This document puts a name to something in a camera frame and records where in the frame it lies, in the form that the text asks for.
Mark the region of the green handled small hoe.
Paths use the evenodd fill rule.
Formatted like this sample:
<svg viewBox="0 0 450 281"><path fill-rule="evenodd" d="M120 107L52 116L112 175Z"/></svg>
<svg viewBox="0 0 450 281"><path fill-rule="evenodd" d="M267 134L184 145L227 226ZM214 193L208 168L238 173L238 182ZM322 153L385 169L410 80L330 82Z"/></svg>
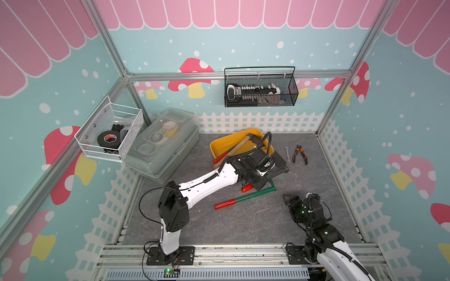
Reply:
<svg viewBox="0 0 450 281"><path fill-rule="evenodd" d="M253 193L249 193L249 194L243 195L243 196L235 198L235 199L231 199L231 200L224 201L222 203L216 204L214 206L214 209L215 210L220 210L220 209L223 209L223 208L235 205L237 203L240 203L242 201L246 201L246 200L253 199L253 198L256 198L256 197L259 197L259 196L263 196L263 195L271 193L271 192L275 192L276 191L276 187L275 187L273 181L269 180L269 184L270 184L270 186L267 187L267 188L261 189L259 191L253 192Z"/></svg>

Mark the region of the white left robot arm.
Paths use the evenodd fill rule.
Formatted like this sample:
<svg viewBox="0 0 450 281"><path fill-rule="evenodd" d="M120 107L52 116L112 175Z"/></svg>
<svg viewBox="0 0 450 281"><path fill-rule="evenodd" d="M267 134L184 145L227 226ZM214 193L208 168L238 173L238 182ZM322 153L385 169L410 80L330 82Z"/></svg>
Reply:
<svg viewBox="0 0 450 281"><path fill-rule="evenodd" d="M261 190L272 178L288 172L286 161L277 153L255 148L227 156L215 170L186 183L170 181L158 202L162 231L159 249L166 256L178 252L181 229L187 226L189 210L205 197L242 181Z"/></svg>

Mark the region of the wooden handled small hoe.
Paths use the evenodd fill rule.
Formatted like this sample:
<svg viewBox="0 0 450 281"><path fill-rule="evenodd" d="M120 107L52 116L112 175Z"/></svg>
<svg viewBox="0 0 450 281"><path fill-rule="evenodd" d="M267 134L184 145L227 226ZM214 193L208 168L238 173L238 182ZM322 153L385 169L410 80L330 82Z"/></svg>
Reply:
<svg viewBox="0 0 450 281"><path fill-rule="evenodd" d="M224 161L227 156L234 156L240 153L250 152L253 148L255 148L255 144L253 142L254 139L258 139L257 135L253 133L249 133L243 140L238 142L238 144L234 145L232 148L228 149L226 152L222 153L213 161L213 168L217 169L221 163Z"/></svg>

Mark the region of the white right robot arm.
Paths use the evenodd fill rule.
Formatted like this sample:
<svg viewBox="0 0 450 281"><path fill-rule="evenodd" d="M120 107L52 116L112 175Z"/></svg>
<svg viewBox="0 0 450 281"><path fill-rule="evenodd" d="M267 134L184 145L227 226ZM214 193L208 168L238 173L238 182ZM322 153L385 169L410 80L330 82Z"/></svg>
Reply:
<svg viewBox="0 0 450 281"><path fill-rule="evenodd" d="M327 204L318 194L308 193L304 199L294 194L284 194L283 199L291 218L306 235L303 246L290 242L286 244L290 264L321 265L335 281L374 280L343 235L330 224L332 215L325 215L323 208Z"/></svg>

